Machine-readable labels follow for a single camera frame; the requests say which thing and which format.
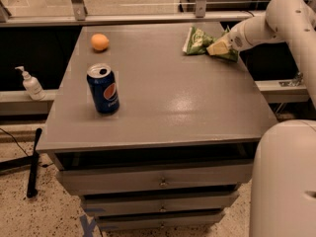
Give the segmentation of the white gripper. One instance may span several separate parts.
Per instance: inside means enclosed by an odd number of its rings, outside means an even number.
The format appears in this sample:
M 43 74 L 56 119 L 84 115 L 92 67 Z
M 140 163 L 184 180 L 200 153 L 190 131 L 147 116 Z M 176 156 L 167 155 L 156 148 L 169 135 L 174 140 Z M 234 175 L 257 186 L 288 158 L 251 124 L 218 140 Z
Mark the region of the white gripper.
M 242 51 L 248 47 L 245 38 L 244 24 L 235 25 L 228 33 L 228 41 L 219 39 L 211 44 L 206 50 L 209 55 L 221 55 L 229 52 L 230 47 L 235 50 Z

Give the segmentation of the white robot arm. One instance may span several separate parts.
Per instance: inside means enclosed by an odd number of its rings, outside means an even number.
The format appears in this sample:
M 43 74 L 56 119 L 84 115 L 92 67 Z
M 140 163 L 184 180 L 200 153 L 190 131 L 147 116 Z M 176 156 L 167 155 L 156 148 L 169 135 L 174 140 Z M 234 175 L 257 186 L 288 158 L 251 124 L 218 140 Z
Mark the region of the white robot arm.
M 316 106 L 315 12 L 303 0 L 271 0 L 207 48 L 210 55 L 284 41 Z M 292 119 L 258 144 L 252 175 L 249 237 L 316 237 L 316 121 Z

